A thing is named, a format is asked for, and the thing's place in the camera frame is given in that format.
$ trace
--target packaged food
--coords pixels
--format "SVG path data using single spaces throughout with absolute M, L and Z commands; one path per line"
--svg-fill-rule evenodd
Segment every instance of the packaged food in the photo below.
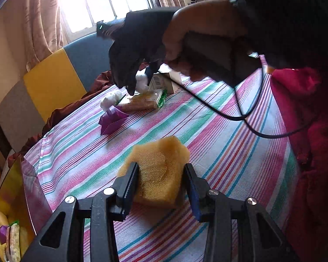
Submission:
M 149 90 L 166 89 L 168 94 L 176 93 L 179 86 L 174 84 L 163 75 L 166 75 L 172 80 L 175 80 L 179 84 L 182 84 L 181 74 L 177 71 L 172 70 L 168 65 L 162 64 L 159 68 L 160 73 L 154 73 L 149 83 Z
M 166 90 L 159 89 L 146 93 L 135 93 L 133 96 L 125 95 L 116 107 L 123 112 L 161 108 L 166 94 Z
M 19 224 L 10 225 L 6 234 L 6 258 L 9 262 L 20 262 L 19 252 Z
M 4 244 L 6 242 L 6 234 L 8 227 L 8 225 L 0 227 L 0 244 Z

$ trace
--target yellow sponge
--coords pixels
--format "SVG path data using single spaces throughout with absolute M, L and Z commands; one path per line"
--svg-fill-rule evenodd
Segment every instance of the yellow sponge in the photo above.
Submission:
M 125 175 L 131 162 L 140 167 L 135 202 L 175 208 L 183 169 L 190 152 L 175 136 L 133 146 L 117 176 Z

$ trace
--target red towel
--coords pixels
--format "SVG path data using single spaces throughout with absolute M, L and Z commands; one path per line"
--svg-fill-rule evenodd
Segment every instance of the red towel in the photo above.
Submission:
M 328 84 L 313 69 L 275 70 L 271 88 L 287 131 L 317 116 L 289 137 L 301 176 L 286 235 L 302 261 L 315 261 L 328 244 Z

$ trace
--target striped tablecloth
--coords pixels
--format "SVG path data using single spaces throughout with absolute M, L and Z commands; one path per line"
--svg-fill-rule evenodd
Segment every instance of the striped tablecloth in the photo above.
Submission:
M 254 73 L 238 87 L 244 111 L 256 97 L 259 77 Z M 196 83 L 183 78 L 183 83 L 223 112 L 238 115 L 233 91 L 224 83 L 209 78 Z M 197 175 L 212 188 L 235 199 L 255 197 L 284 226 L 298 179 L 287 138 L 258 138 L 242 122 L 216 115 L 181 90 L 169 95 L 159 111 L 135 112 L 116 133 L 100 136 L 100 101 L 105 93 L 59 123 L 25 157 L 37 170 L 52 210 L 67 195 L 82 199 L 111 186 L 134 144 L 175 135 L 190 150 Z M 285 132 L 268 76 L 249 122 L 264 133 Z M 115 222 L 114 229 L 120 261 L 203 258 L 207 224 L 195 221 L 188 200 L 176 210 L 134 204 L 126 221 Z M 89 261 L 89 221 L 85 230 L 84 256 Z

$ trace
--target window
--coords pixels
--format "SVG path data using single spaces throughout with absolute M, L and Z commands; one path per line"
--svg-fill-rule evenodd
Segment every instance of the window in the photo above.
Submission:
M 60 0 L 68 42 L 96 31 L 96 23 L 124 18 L 130 11 L 155 7 L 155 0 Z

